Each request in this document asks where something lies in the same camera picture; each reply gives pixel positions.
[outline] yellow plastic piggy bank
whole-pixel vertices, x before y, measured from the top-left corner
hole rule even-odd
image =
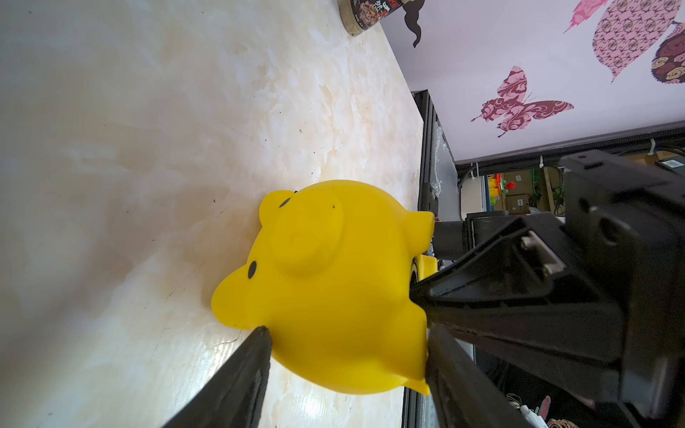
[[[214,292],[216,317],[238,329],[267,326],[273,357],[320,386],[428,395],[426,316],[409,284],[412,261],[430,259],[421,254],[433,214],[340,180],[268,194],[259,217],[247,263]]]

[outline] white marble surface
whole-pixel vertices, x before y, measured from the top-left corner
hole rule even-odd
[[[260,199],[358,179],[416,207],[421,118],[335,0],[0,7],[0,426],[157,427],[247,332],[209,301]],[[273,362],[261,427],[399,424]]]

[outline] pig ear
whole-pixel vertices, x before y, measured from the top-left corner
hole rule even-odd
[[[266,226],[276,210],[285,206],[294,194],[295,192],[291,190],[278,190],[264,197],[259,206],[259,221],[262,223],[262,227]]]
[[[432,212],[408,212],[402,223],[407,240],[409,255],[423,254],[430,248],[435,228],[435,216]]]
[[[249,298],[249,267],[244,265],[224,279],[212,296],[212,312],[222,324],[234,329],[252,330],[246,308]]]
[[[330,264],[343,232],[344,207],[325,192],[301,192],[269,223],[269,246],[278,266],[311,275]]]

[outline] black dot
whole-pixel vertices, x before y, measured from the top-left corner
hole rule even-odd
[[[247,269],[247,279],[252,279],[257,271],[257,262],[250,263],[250,267]]]

